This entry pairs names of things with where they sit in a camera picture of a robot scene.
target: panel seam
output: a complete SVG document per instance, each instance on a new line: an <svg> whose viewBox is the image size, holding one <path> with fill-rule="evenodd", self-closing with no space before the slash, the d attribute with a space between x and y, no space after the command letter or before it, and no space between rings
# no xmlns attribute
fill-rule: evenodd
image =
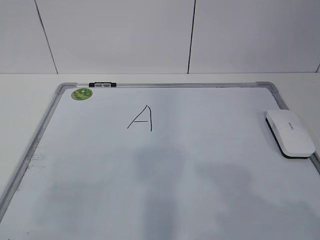
<svg viewBox="0 0 320 240"><path fill-rule="evenodd" d="M187 68L187 72L186 72L187 74L189 74L189 70L190 70L190 59L191 59L192 39L193 39L193 35L194 35L196 3L197 3L197 0L194 0L194 4L193 4L193 16L192 16L192 27L191 27L191 36L190 36L190 47L189 47L189 58L188 58L188 68Z"/></svg>
<svg viewBox="0 0 320 240"><path fill-rule="evenodd" d="M58 73L58 70L57 70L56 62L55 62L55 59L54 59L54 55L52 54L52 51L51 51L51 47L50 47L50 44L49 44L49 40L48 40L48 37L47 37L47 33L46 33L46 30L45 30L44 23L43 23L43 21L42 21L42 18L41 18L40 11L39 11L38 4L37 4L37 1L36 1L36 0L34 0L34 4L35 4L35 7L36 7L36 11L37 11L37 13L38 13L38 17L39 17L39 20L40 20L40 24L41 24L42 29L43 29L43 33L44 33L44 36L45 36L46 43L47 43L48 48L49 48L49 51L50 51L50 55L51 55L51 58L52 58L52 61L53 61L53 65L54 65L54 68L55 68L55 72L56 72L56 74L59 74L59 73Z"/></svg>

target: white eraser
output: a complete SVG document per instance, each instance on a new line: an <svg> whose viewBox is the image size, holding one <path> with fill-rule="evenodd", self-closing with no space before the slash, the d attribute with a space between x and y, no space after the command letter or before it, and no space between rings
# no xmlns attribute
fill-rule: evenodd
<svg viewBox="0 0 320 240"><path fill-rule="evenodd" d="M294 112L282 109L269 110L266 112L266 119L286 156L308 158L316 151L311 137Z"/></svg>

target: black clip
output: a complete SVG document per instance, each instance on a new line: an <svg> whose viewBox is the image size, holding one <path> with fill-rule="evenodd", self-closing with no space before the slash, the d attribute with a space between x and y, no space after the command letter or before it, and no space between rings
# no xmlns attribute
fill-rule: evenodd
<svg viewBox="0 0 320 240"><path fill-rule="evenodd" d="M117 86L116 82L110 82L110 81L95 81L89 83L89 88L94 87L111 87L115 88Z"/></svg>

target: green sticker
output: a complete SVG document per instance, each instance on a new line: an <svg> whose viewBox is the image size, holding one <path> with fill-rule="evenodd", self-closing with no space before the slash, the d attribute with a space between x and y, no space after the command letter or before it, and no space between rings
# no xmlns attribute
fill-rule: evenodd
<svg viewBox="0 0 320 240"><path fill-rule="evenodd" d="M75 90L72 94L71 97L74 100L86 100L92 96L92 91L89 88L79 88Z"/></svg>

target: whiteboard frame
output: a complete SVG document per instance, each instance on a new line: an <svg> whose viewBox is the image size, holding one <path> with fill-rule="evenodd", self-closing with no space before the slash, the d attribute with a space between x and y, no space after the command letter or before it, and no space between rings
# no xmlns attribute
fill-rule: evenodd
<svg viewBox="0 0 320 240"><path fill-rule="evenodd" d="M55 112L59 101L66 89L73 89L79 87L89 87L89 83L76 83L76 82L65 82L60 84L51 100L49 107L47 108L39 126L37 127L30 143L28 144L26 151L22 155L19 163L17 164L15 170L13 171L9 182L7 183L1 198L0 198L0 223L4 217L6 210L13 198L17 188L22 181L22 178L28 168L28 165L34 155L38 144L49 124L52 115ZM98 88L109 88L110 86L104 86ZM248 83L119 83L116 84L116 88L266 88L268 89L280 109L288 110L288 106L282 99L277 87L269 81L257 81ZM318 173L320 174L320 157L317 152L310 156L310 160L314 164Z"/></svg>

